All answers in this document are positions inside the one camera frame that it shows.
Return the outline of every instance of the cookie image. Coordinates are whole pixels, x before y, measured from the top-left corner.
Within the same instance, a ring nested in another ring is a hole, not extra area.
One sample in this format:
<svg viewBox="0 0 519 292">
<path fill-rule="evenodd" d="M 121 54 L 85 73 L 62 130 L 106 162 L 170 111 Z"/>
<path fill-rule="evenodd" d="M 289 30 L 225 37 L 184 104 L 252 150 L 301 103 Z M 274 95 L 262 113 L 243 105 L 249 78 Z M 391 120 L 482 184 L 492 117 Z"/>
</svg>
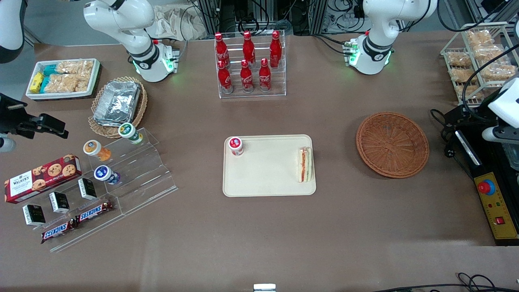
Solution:
<svg viewBox="0 0 519 292">
<path fill-rule="evenodd" d="M 47 171 L 47 173 L 52 176 L 52 177 L 55 177 L 57 176 L 58 174 L 61 173 L 61 165 L 59 164 L 52 164 L 50 167 L 49 167 L 49 170 Z"/>
<path fill-rule="evenodd" d="M 41 166 L 40 167 L 36 167 L 36 168 L 33 169 L 33 175 L 39 176 L 41 174 L 42 174 L 42 167 Z"/>
<path fill-rule="evenodd" d="M 37 179 L 33 182 L 33 191 L 39 191 L 45 188 L 45 180 L 43 179 Z"/>
<path fill-rule="evenodd" d="M 74 159 L 74 156 L 73 156 L 72 154 L 68 154 L 68 155 L 65 155 L 65 156 L 63 157 L 63 161 L 64 161 L 65 163 L 71 161 L 72 159 Z"/>
<path fill-rule="evenodd" d="M 66 165 L 63 168 L 62 173 L 63 173 L 63 176 L 69 177 L 76 173 L 76 167 L 72 164 Z"/>
</svg>

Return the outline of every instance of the red cookie box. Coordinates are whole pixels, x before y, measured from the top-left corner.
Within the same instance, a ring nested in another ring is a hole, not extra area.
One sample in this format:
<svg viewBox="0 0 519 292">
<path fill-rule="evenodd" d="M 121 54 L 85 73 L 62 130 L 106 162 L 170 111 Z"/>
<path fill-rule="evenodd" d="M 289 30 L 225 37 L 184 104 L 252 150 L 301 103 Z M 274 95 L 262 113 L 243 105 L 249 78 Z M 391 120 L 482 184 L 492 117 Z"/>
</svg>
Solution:
<svg viewBox="0 0 519 292">
<path fill-rule="evenodd" d="M 17 204 L 80 176 L 79 159 L 68 154 L 6 180 L 5 201 Z"/>
</svg>

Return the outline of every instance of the white tray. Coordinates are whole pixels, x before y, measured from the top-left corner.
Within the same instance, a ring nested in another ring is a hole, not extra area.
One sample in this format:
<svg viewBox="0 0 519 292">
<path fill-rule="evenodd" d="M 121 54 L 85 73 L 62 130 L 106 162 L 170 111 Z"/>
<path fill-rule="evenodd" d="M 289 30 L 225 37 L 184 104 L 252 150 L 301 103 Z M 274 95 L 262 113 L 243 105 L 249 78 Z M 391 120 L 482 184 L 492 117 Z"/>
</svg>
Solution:
<svg viewBox="0 0 519 292">
<path fill-rule="evenodd" d="M 36 76 L 38 72 L 43 72 L 43 68 L 47 65 L 57 65 L 61 61 L 93 61 L 92 74 L 90 75 L 90 80 L 88 81 L 87 91 L 78 91 L 78 92 L 62 92 L 55 94 L 34 94 L 29 88 L 31 87 L 32 80 Z M 92 94 L 94 90 L 95 81 L 97 79 L 97 75 L 99 73 L 99 61 L 97 59 L 70 59 L 70 60 L 55 60 L 55 61 L 41 61 L 34 65 L 34 70 L 31 75 L 31 79 L 29 80 L 29 84 L 27 85 L 27 90 L 25 91 L 25 95 L 32 100 L 53 100 L 53 99 L 73 99 L 79 98 L 83 96 L 89 96 Z"/>
<path fill-rule="evenodd" d="M 307 135 L 240 136 L 243 154 L 234 156 L 224 143 L 223 192 L 228 197 L 301 196 L 316 191 L 316 174 L 297 181 L 297 156 L 301 147 L 312 148 Z"/>
</svg>

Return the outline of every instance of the sandwich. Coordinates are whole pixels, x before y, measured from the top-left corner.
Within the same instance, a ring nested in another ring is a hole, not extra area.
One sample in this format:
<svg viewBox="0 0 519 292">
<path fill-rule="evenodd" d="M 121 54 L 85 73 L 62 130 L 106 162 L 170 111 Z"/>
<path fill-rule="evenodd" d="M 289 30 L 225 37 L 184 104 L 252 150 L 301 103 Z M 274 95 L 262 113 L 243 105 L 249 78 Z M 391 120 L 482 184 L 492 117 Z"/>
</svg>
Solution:
<svg viewBox="0 0 519 292">
<path fill-rule="evenodd" d="M 297 180 L 299 182 L 308 182 L 312 179 L 312 149 L 310 147 L 299 148 L 297 156 Z"/>
</svg>

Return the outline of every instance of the yellow control panel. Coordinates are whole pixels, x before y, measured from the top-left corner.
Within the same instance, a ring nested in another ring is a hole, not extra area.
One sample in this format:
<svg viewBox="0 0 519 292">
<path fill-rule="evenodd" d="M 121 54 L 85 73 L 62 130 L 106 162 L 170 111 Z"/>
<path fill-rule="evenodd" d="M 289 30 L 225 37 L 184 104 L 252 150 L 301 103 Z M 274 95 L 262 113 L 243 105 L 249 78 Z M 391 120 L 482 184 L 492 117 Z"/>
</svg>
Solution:
<svg viewBox="0 0 519 292">
<path fill-rule="evenodd" d="M 519 238 L 493 172 L 474 178 L 494 238 Z"/>
</svg>

